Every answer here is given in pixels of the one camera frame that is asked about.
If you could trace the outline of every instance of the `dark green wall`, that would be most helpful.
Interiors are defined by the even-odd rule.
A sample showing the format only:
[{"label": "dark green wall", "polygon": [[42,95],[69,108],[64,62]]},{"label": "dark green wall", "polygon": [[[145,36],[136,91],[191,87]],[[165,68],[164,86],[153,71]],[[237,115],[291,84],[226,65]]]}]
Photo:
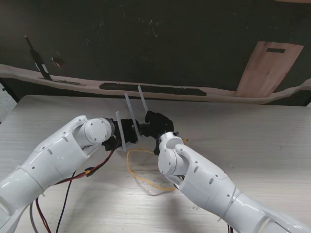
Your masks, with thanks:
[{"label": "dark green wall", "polygon": [[0,64],[36,70],[28,35],[53,75],[235,91],[257,41],[272,41],[305,46],[276,91],[311,78],[311,4],[2,0],[0,32]]}]

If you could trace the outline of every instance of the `white floor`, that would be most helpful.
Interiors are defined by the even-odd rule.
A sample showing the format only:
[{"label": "white floor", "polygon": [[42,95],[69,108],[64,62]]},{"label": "white floor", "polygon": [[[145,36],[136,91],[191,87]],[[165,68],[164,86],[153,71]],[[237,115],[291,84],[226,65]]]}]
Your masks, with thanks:
[{"label": "white floor", "polygon": [[2,122],[16,106],[14,99],[12,99],[6,91],[2,91],[2,89],[3,86],[0,84],[0,122]]}]

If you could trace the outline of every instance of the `robotic arm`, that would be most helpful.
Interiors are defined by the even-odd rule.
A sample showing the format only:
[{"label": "robotic arm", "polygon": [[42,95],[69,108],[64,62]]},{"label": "robotic arm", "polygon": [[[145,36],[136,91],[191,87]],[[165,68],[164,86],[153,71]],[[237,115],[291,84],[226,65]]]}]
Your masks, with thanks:
[{"label": "robotic arm", "polygon": [[165,133],[158,142],[160,172],[194,204],[238,233],[311,233],[303,223],[241,192],[223,170],[185,146],[176,133]]},{"label": "robotic arm", "polygon": [[15,231],[24,210],[50,186],[69,177],[108,140],[116,123],[78,116],[40,143],[24,164],[0,182],[0,233]]}]

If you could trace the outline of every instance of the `wooden panel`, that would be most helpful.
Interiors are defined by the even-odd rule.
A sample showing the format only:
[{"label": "wooden panel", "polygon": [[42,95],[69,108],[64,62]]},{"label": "wooden panel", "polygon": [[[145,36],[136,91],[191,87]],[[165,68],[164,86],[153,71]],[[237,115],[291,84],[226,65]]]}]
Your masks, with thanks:
[{"label": "wooden panel", "polygon": [[236,96],[270,96],[302,49],[302,45],[259,41],[247,63]]}]

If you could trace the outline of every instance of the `wire bundle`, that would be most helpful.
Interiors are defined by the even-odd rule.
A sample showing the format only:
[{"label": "wire bundle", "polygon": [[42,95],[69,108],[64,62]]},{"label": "wire bundle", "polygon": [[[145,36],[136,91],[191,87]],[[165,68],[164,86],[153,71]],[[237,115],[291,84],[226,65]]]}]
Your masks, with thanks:
[{"label": "wire bundle", "polygon": [[[69,189],[70,189],[70,186],[71,186],[72,181],[75,180],[75,179],[78,179],[78,178],[87,176],[88,174],[93,174],[95,171],[97,171],[98,169],[100,169],[102,166],[104,166],[104,165],[108,162],[108,160],[110,159],[110,157],[112,156],[112,154],[114,153],[114,151],[115,151],[115,149],[112,150],[112,151],[109,153],[108,157],[107,157],[102,163],[98,164],[96,167],[87,169],[86,171],[81,172],[80,174],[78,174],[78,175],[76,175],[76,176],[74,175],[74,174],[75,174],[75,172],[74,172],[73,175],[72,175],[72,177],[63,179],[62,181],[60,181],[60,182],[58,182],[58,183],[55,184],[55,185],[57,185],[57,184],[65,183],[65,182],[70,182],[69,185],[68,185],[68,188],[67,188],[67,192],[66,192],[66,197],[65,197],[65,200],[64,200],[64,205],[63,205],[62,213],[61,213],[60,218],[59,218],[59,220],[58,220],[56,233],[58,233],[59,226],[60,226],[60,223],[61,223],[63,214],[64,214],[64,210],[65,210],[65,206],[66,206],[66,202],[67,202],[67,197],[68,197],[68,194],[69,194]],[[41,211],[41,209],[40,209],[39,197],[36,198],[35,204],[36,204],[36,207],[37,207],[37,209],[38,209],[38,212],[39,212],[39,215],[40,215],[40,217],[41,217],[41,220],[42,220],[42,222],[43,222],[43,225],[44,225],[45,228],[47,229],[48,233],[52,233],[51,230],[50,230],[50,228],[49,228],[48,222],[46,221],[46,219],[45,219],[45,217],[44,217],[44,215],[43,215],[43,213],[42,213],[42,211]],[[34,222],[34,218],[33,218],[33,204],[32,204],[32,203],[31,203],[31,205],[30,205],[29,211],[30,211],[30,221],[31,221],[31,224],[32,224],[32,226],[33,226],[34,232],[35,232],[35,233],[38,233],[38,230],[37,230],[37,228],[36,228],[36,226],[35,226],[35,222]]]}]

